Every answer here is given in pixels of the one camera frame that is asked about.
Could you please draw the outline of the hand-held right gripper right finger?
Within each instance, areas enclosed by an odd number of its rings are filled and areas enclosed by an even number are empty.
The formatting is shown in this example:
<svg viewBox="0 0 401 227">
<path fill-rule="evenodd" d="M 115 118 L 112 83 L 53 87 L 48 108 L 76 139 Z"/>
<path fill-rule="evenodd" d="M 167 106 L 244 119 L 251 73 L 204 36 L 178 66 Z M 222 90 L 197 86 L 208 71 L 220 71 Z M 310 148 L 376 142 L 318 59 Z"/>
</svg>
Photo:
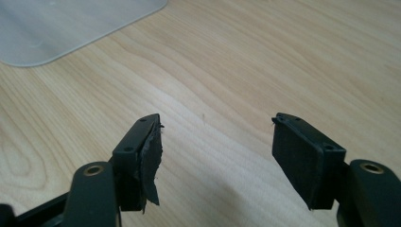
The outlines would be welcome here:
<svg viewBox="0 0 401 227">
<path fill-rule="evenodd" d="M 272 156 L 311 210 L 331 209 L 346 149 L 298 116 L 273 117 Z"/>
</svg>

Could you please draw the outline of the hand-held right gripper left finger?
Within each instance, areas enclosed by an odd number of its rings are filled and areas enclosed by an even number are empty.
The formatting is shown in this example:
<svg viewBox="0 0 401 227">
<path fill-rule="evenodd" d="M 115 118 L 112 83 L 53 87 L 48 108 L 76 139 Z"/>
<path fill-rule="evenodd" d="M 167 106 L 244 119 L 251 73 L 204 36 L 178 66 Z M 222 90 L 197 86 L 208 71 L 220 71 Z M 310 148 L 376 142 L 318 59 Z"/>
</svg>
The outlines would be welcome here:
<svg viewBox="0 0 401 227">
<path fill-rule="evenodd" d="M 162 124 L 158 113 L 138 119 L 113 150 L 117 200 L 122 211 L 142 211 L 148 201 L 159 205 L 155 185 L 162 161 Z"/>
</svg>

